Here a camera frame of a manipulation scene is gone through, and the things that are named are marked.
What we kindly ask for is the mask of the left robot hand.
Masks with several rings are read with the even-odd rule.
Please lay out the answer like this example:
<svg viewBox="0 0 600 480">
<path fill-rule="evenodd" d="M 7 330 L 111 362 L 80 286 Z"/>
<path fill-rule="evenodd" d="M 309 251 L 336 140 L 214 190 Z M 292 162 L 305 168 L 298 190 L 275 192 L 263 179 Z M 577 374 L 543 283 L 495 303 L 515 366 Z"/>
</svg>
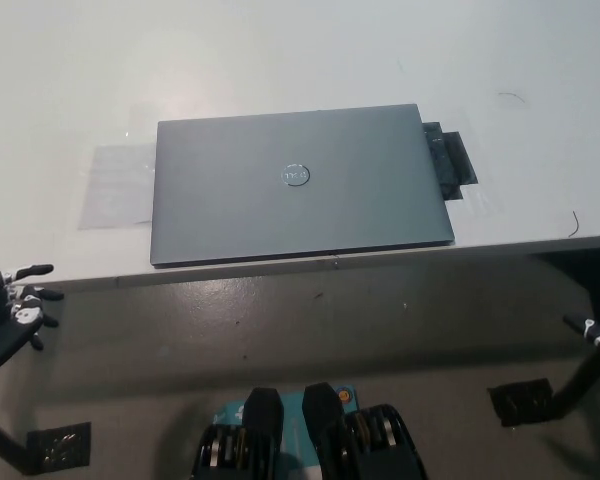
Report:
<svg viewBox="0 0 600 480">
<path fill-rule="evenodd" d="M 25 344 L 41 351 L 44 344 L 38 331 L 57 328 L 59 321 L 44 311 L 46 302 L 58 302 L 64 294 L 45 287 L 19 282 L 54 271 L 51 264 L 34 264 L 0 271 L 0 367 Z"/>
</svg>

